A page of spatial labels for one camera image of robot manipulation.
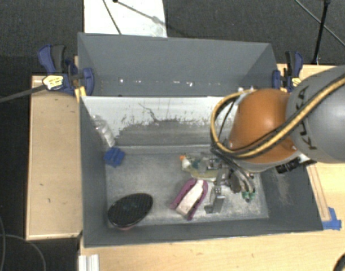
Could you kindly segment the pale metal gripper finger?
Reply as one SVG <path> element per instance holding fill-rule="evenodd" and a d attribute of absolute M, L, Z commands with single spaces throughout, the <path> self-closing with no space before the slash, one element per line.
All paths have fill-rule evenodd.
<path fill-rule="evenodd" d="M 209 202 L 204 206 L 204 210 L 206 213 L 214 213 L 216 200 L 217 200 L 218 190 L 216 187 L 213 187 L 211 189 L 210 195 L 209 195 Z"/>
<path fill-rule="evenodd" d="M 226 196 L 221 187 L 216 191 L 216 212 L 221 212 Z"/>

